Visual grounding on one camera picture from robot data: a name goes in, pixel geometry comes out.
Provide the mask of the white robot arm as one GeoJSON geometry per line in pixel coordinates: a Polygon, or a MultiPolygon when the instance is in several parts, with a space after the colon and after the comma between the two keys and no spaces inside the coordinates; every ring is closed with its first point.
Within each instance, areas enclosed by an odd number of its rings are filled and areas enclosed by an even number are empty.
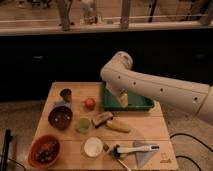
{"type": "Polygon", "coordinates": [[[119,51],[100,70],[106,88],[122,107],[127,106],[130,91],[167,103],[213,126],[213,85],[138,73],[131,70],[132,65],[132,57],[119,51]]]}

